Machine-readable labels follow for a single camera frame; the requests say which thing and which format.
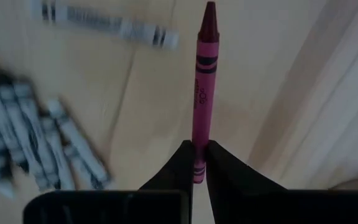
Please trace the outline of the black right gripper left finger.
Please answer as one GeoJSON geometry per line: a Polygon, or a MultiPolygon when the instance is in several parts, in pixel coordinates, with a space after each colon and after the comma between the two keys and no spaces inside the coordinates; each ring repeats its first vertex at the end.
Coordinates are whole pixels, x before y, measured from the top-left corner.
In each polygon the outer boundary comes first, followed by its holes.
{"type": "Polygon", "coordinates": [[[195,150],[185,140],[137,190],[56,190],[31,200],[23,224],[191,224],[195,150]]]}

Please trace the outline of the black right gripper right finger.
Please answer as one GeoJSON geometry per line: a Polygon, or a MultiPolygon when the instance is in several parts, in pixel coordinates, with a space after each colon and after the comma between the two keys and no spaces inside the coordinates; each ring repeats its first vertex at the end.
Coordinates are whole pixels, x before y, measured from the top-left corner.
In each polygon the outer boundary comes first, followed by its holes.
{"type": "Polygon", "coordinates": [[[216,224],[358,224],[358,190],[286,189],[216,141],[206,163],[216,224]]]}

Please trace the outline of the magenta crayon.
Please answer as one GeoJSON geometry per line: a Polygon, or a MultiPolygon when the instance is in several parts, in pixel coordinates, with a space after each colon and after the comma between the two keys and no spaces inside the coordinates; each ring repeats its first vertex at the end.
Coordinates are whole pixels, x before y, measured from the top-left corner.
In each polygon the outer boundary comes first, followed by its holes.
{"type": "Polygon", "coordinates": [[[206,170],[204,152],[209,141],[214,89],[219,55],[216,3],[209,1],[204,10],[196,45],[195,85],[191,141],[195,147],[193,182],[202,183],[206,170]]]}

